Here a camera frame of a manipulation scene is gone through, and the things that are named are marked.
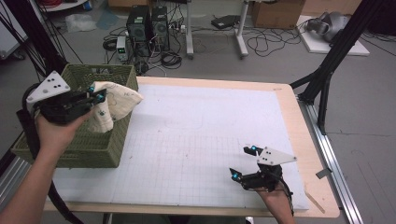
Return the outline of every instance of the basket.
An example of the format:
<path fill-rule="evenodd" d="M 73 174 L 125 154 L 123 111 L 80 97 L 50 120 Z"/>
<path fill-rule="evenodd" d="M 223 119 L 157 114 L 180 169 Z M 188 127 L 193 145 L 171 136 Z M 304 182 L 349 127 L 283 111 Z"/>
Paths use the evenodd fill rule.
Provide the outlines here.
<path fill-rule="evenodd" d="M 72 91 L 87 90 L 94 81 L 111 81 L 135 91 L 138 89 L 134 68 L 129 65 L 69 64 L 62 72 L 62 78 Z M 113 129 L 107 133 L 89 132 L 88 122 L 84 122 L 58 160 L 57 167 L 118 167 L 130 117 L 131 113 L 114 122 Z M 11 151 L 24 160 L 33 162 L 24 133 L 11 148 Z"/>

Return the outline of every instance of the hand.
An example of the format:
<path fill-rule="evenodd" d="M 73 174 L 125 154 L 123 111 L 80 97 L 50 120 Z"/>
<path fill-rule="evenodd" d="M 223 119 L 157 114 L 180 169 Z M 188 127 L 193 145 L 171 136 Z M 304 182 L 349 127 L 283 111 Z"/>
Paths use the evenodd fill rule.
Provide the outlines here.
<path fill-rule="evenodd" d="M 294 217 L 291 214 L 289 199 L 284 191 L 284 186 L 280 182 L 272 192 L 266 191 L 265 188 L 255 190 L 260 195 L 277 223 L 295 223 Z"/>
<path fill-rule="evenodd" d="M 66 125 L 57 125 L 48 122 L 42 115 L 36 119 L 37 131 L 40 138 L 38 155 L 45 155 L 53 161 L 59 160 L 64 151 L 72 142 L 76 130 L 90 115 L 91 111 Z"/>

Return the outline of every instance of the floor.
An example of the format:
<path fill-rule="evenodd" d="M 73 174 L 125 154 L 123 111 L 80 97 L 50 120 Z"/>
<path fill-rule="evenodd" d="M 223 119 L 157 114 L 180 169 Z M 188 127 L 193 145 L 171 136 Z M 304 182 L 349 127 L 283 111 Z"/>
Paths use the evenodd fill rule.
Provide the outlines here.
<path fill-rule="evenodd" d="M 54 16 L 60 21 L 66 14 L 85 13 L 98 21 L 101 8 L 85 12 L 79 8 Z M 209 22 L 198 20 L 210 27 Z M 125 25 L 124 19 L 107 30 L 65 33 L 64 38 L 84 63 L 103 63 L 103 37 Z M 245 39 L 256 35 L 246 34 Z M 153 77 L 184 77 L 291 83 L 315 71 L 326 55 L 308 53 L 303 42 L 259 57 L 252 49 L 240 60 L 236 41 L 230 32 L 195 32 L 194 59 L 186 57 L 183 46 L 182 65 L 176 70 L 154 68 Z M 396 219 L 396 42 L 370 39 L 380 49 L 361 39 L 370 56 L 347 56 L 332 77 L 326 118 L 326 130 L 335 156 L 359 208 L 364 223 L 391 223 Z M 78 63 L 72 50 L 64 46 L 70 63 Z M 21 96 L 37 77 L 29 60 L 0 61 L 0 156 L 21 132 L 15 112 L 21 108 Z M 300 93 L 304 87 L 295 90 Z M 297 223 L 347 223 L 342 215 L 336 219 L 296 218 Z M 85 223 L 100 223 L 102 214 L 78 214 Z M 42 223 L 67 223 L 56 212 L 46 212 Z M 258 217 L 255 223 L 276 223 L 273 218 Z"/>

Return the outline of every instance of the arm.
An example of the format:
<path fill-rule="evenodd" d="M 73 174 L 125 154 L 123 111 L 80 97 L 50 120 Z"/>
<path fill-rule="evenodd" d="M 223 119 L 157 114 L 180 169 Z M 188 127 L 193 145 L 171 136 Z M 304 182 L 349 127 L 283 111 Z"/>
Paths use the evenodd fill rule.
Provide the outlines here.
<path fill-rule="evenodd" d="M 40 151 L 17 192 L 0 214 L 0 223 L 39 223 L 56 163 L 73 140 L 88 113 L 72 123 L 58 126 L 37 118 Z"/>
<path fill-rule="evenodd" d="M 289 205 L 288 197 L 286 196 L 283 185 L 279 183 L 276 190 L 272 192 L 264 191 L 264 189 L 255 189 L 262 197 L 268 210 L 279 224 L 295 224 L 293 215 Z"/>

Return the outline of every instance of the towel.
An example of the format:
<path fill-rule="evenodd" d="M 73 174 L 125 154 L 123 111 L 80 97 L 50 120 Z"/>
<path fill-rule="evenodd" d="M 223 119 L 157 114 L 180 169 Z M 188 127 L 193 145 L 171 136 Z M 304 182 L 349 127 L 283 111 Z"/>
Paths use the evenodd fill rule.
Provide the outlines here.
<path fill-rule="evenodd" d="M 105 133 L 113 129 L 114 121 L 127 116 L 143 100 L 137 91 L 114 82 L 96 81 L 92 83 L 94 91 L 106 89 L 106 99 L 93 107 L 93 114 L 88 119 L 88 130 Z"/>

